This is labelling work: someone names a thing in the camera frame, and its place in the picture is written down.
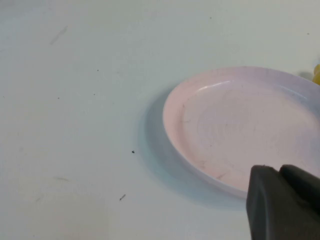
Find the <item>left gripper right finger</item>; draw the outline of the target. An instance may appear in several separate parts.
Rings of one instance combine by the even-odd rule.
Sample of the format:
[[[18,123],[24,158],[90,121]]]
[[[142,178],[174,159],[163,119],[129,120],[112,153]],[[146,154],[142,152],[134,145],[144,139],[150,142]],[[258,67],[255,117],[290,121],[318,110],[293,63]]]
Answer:
[[[283,165],[279,173],[294,193],[301,213],[295,216],[300,240],[320,238],[320,178],[294,165]]]

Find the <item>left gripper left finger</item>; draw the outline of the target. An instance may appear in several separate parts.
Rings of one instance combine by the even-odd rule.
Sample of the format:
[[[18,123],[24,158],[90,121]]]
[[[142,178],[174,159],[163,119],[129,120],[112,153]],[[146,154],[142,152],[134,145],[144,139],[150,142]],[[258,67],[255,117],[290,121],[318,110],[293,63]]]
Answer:
[[[290,187],[274,168],[251,168],[246,212],[253,240],[288,240],[294,235]]]

